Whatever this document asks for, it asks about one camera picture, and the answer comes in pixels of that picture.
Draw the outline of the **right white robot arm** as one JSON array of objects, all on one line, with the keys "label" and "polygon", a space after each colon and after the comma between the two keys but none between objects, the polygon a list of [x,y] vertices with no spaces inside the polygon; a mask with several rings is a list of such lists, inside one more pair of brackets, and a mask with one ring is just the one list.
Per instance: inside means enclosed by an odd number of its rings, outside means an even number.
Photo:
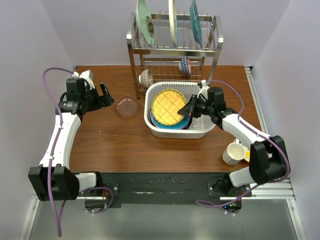
[{"label": "right white robot arm", "polygon": [[227,196],[235,196],[244,185],[280,182],[289,176],[291,167],[284,139],[254,128],[238,112],[227,107],[222,88],[209,87],[206,95],[193,94],[177,113],[192,118],[208,116],[213,124],[249,148],[249,166],[231,172],[216,183]]}]

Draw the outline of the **green leaf pattern plate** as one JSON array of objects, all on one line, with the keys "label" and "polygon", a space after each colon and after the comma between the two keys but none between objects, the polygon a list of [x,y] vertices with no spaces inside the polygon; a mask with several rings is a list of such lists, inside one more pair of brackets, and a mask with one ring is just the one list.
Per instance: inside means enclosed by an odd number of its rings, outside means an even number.
[{"label": "green leaf pattern plate", "polygon": [[151,112],[162,125],[173,126],[184,118],[178,111],[187,104],[186,97],[178,90],[168,88],[160,91],[153,99]]}]

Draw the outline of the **white plastic bin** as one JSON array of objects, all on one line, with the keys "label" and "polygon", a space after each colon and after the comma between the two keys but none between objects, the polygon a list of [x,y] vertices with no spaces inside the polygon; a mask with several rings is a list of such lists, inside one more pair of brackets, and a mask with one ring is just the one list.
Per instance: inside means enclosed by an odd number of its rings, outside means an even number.
[{"label": "white plastic bin", "polygon": [[193,97],[208,99],[209,87],[201,82],[163,81],[146,91],[144,121],[159,138],[200,139],[216,125],[208,115],[192,116],[183,112]]}]

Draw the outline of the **lavender plate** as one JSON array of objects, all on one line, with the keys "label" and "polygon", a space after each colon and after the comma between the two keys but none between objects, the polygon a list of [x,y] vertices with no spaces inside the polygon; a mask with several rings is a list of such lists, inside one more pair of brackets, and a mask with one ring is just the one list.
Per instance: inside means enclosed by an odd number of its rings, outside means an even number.
[{"label": "lavender plate", "polygon": [[156,126],[156,124],[154,123],[154,118],[153,118],[153,114],[152,114],[152,110],[149,111],[149,119],[150,122],[153,126]]}]

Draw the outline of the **blue dotted scalloped plate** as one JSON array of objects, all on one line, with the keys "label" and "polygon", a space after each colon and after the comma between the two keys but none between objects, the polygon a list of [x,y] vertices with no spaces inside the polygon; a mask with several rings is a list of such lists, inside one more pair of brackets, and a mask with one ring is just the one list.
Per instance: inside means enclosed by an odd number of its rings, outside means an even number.
[{"label": "blue dotted scalloped plate", "polygon": [[175,125],[164,125],[159,123],[153,116],[153,121],[157,128],[166,129],[166,130],[187,130],[193,121],[192,117],[184,117],[179,123]]}]

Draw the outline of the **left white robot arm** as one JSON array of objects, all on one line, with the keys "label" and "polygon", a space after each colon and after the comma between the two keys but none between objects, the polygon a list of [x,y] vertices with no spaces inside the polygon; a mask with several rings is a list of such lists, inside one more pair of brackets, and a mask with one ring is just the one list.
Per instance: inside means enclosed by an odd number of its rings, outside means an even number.
[{"label": "left white robot arm", "polygon": [[101,82],[99,95],[92,79],[69,78],[57,104],[55,125],[46,153],[37,167],[31,167],[28,178],[40,201],[49,201],[51,186],[53,200],[75,200],[87,191],[99,196],[104,190],[98,171],[73,173],[70,171],[70,154],[76,133],[88,112],[109,107],[114,103],[107,86]]}]

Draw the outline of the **clear glass plate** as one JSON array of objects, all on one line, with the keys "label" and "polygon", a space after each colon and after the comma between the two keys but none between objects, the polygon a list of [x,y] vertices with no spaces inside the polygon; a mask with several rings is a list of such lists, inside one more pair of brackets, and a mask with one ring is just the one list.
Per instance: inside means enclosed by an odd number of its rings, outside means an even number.
[{"label": "clear glass plate", "polygon": [[140,102],[131,95],[124,95],[114,103],[115,113],[122,119],[133,118],[140,110]]}]

